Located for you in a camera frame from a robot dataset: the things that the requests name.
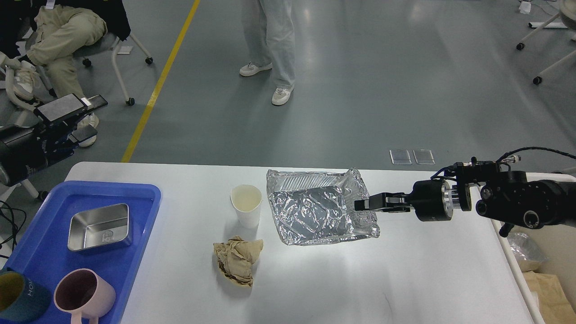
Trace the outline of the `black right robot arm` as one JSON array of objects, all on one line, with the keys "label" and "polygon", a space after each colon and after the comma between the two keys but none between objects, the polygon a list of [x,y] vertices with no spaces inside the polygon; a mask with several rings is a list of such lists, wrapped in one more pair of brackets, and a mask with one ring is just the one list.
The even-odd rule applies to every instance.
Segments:
[{"label": "black right robot arm", "polygon": [[454,209],[503,223],[500,236],[506,238],[515,226],[538,230],[544,226],[575,226],[576,189],[574,182],[553,179],[530,181],[524,171],[510,164],[520,161],[518,149],[495,161],[456,162],[445,166],[427,180],[415,182],[411,193],[378,193],[356,200],[356,211],[409,212],[420,221],[448,221]]}]

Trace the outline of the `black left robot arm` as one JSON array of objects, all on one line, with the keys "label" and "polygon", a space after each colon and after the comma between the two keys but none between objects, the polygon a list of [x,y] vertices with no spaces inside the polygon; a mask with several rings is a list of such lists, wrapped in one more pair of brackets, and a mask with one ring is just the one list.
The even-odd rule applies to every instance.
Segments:
[{"label": "black left robot arm", "polygon": [[69,94],[33,109],[39,121],[32,127],[8,125],[0,131],[1,183],[14,186],[74,155],[81,142],[97,135],[78,123],[108,104],[101,95],[78,98]]}]

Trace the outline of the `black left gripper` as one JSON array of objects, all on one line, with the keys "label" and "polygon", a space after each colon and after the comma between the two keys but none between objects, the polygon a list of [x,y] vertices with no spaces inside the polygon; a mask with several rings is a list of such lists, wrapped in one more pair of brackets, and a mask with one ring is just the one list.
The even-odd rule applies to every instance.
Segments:
[{"label": "black left gripper", "polygon": [[54,165],[72,154],[79,145],[93,145],[97,130],[92,125],[78,127],[80,121],[95,111],[108,105],[100,94],[91,98],[78,98],[69,94],[34,110],[40,119],[35,133],[47,164]]}]

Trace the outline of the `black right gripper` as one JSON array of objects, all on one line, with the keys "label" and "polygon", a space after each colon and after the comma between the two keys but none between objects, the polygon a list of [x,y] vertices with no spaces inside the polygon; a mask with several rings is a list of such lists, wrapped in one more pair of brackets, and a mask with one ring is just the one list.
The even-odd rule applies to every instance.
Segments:
[{"label": "black right gripper", "polygon": [[449,221],[455,209],[471,211],[469,186],[460,182],[451,185],[445,179],[428,179],[415,182],[409,195],[384,192],[354,201],[354,211],[358,212],[410,212],[412,207],[420,221]]}]

